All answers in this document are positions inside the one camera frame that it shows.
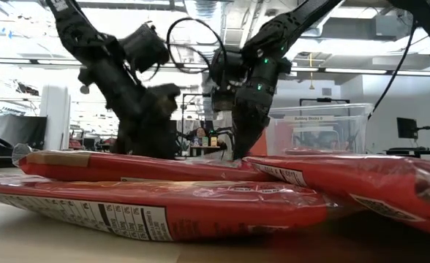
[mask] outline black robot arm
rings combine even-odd
[[[147,89],[135,70],[146,71],[153,64],[168,62],[165,44],[154,28],[143,24],[125,39],[97,31],[75,0],[46,0],[62,45],[80,61],[79,80],[95,83],[107,108],[120,120],[115,153],[174,159],[168,147],[174,142],[170,116],[177,109],[175,97],[181,91],[174,84]]]
[[[411,12],[430,36],[430,1],[388,0],[392,5]],[[291,12],[280,14],[265,23],[237,54],[229,54],[228,68],[242,65],[247,79],[236,88],[232,116],[235,132],[234,158],[242,158],[256,143],[269,124],[268,112],[275,93],[278,75],[289,72],[291,64],[282,57],[305,30],[330,12],[341,0],[308,0]],[[213,74],[215,82],[223,85]]]

